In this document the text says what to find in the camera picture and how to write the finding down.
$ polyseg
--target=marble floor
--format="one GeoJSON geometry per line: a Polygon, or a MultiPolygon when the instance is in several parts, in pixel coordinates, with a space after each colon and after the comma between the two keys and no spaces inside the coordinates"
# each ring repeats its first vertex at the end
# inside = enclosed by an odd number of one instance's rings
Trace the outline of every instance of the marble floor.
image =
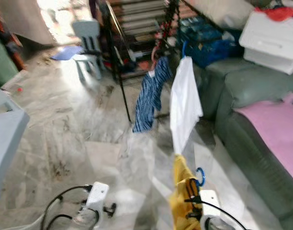
{"type": "MultiPolygon", "coordinates": [[[[100,81],[85,72],[82,84],[72,60],[49,65],[39,60],[40,56],[30,61],[28,73],[9,88],[30,122],[4,180],[0,228],[31,223],[59,192],[100,181],[110,186],[106,202],[118,206],[100,229],[172,230],[167,202],[174,188],[169,118],[157,120],[148,133],[133,134],[120,87],[108,72],[100,81]]],[[[134,117],[140,82],[126,82],[125,91],[134,117]]],[[[165,113],[168,87],[162,104],[165,113]]],[[[220,140],[215,137],[215,147],[209,148],[197,130],[184,156],[190,169],[205,170],[205,187],[218,193],[222,208],[248,229],[281,230],[220,140]]],[[[74,215],[83,196],[73,192],[65,197],[63,212],[74,215]]],[[[66,229],[67,224],[56,222],[53,229],[66,229]]]]}

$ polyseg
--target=gray sofa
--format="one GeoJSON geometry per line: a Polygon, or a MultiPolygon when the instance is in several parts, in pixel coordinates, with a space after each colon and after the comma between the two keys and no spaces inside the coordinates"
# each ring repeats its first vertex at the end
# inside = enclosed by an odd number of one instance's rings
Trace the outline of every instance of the gray sofa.
{"type": "Polygon", "coordinates": [[[229,154],[283,228],[293,230],[293,178],[252,124],[233,111],[258,101],[282,99],[293,92],[293,75],[231,58],[209,65],[201,77],[205,118],[215,121],[215,131],[229,154]]]}

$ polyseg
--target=black wire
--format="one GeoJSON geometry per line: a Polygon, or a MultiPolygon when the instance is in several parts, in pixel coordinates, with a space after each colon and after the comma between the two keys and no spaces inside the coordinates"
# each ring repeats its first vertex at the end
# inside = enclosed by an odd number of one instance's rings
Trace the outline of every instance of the black wire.
{"type": "Polygon", "coordinates": [[[43,218],[42,218],[42,221],[41,221],[41,226],[40,226],[40,230],[44,230],[44,225],[45,225],[45,219],[46,219],[46,215],[47,215],[47,211],[49,209],[49,207],[57,200],[57,199],[62,199],[62,195],[67,193],[68,191],[70,190],[73,190],[73,189],[77,189],[77,188],[82,188],[82,189],[85,189],[87,190],[88,192],[90,192],[91,188],[92,188],[92,185],[83,185],[83,186],[74,186],[72,188],[69,188],[65,191],[63,191],[62,193],[60,193],[59,195],[57,195],[54,199],[52,199],[52,201],[47,205],[47,207],[45,208],[45,211],[44,211],[44,214],[43,214],[43,218]]]}
{"type": "Polygon", "coordinates": [[[69,216],[69,215],[65,215],[65,214],[59,214],[59,215],[56,215],[48,224],[46,230],[49,230],[51,225],[55,222],[56,219],[58,219],[59,217],[65,217],[67,219],[73,219],[73,217],[69,216]]]}
{"type": "Polygon", "coordinates": [[[233,217],[231,214],[229,214],[228,212],[226,212],[226,211],[224,211],[223,209],[221,209],[221,208],[219,208],[219,207],[217,207],[217,206],[215,206],[215,205],[213,205],[213,204],[211,204],[211,203],[208,203],[208,202],[205,202],[205,201],[201,201],[201,203],[203,203],[203,204],[206,204],[206,205],[209,205],[209,206],[211,206],[211,207],[214,207],[214,208],[216,208],[217,210],[220,210],[222,213],[224,213],[224,214],[226,214],[226,215],[228,215],[231,219],[233,219],[237,224],[239,224],[244,230],[246,230],[246,228],[235,218],[235,217],[233,217]]]}

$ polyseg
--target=black metal rack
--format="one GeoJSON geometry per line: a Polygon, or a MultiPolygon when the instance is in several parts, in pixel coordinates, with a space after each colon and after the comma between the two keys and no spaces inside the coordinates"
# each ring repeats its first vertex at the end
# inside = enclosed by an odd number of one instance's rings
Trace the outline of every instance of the black metal rack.
{"type": "Polygon", "coordinates": [[[181,18],[185,19],[199,15],[208,20],[203,14],[198,12],[185,0],[170,0],[169,5],[167,6],[164,4],[163,0],[110,0],[110,3],[106,1],[100,6],[105,25],[105,35],[107,43],[109,44],[109,56],[113,78],[115,81],[119,82],[121,87],[127,117],[130,122],[131,118],[129,115],[123,81],[137,77],[143,77],[147,71],[137,69],[131,73],[123,74],[121,72],[121,64],[117,60],[118,54],[114,49],[115,44],[111,21],[114,22],[116,30],[118,31],[118,35],[124,43],[124,49],[119,51],[121,56],[129,58],[129,50],[132,50],[133,52],[143,53],[142,57],[138,58],[137,61],[150,60],[152,49],[157,45],[156,41],[159,41],[161,44],[165,44],[164,47],[168,47],[163,48],[161,50],[162,52],[173,49],[175,52],[175,48],[178,49],[177,47],[170,47],[164,39],[158,40],[155,38],[156,32],[161,30],[158,25],[167,20],[166,15],[171,4],[175,5],[172,16],[173,20],[170,24],[170,28],[164,29],[169,31],[172,30],[172,33],[170,34],[171,36],[178,34],[179,42],[181,18]],[[132,37],[135,38],[135,41],[128,42],[128,38],[132,37]]]}

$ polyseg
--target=white storage box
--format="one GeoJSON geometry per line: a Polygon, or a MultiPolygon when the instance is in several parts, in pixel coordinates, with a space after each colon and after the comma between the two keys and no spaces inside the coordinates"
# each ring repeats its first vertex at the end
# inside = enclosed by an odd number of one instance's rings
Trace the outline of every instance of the white storage box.
{"type": "Polygon", "coordinates": [[[293,18],[276,22],[262,12],[252,12],[239,43],[245,48],[244,59],[293,73],[293,18]]]}

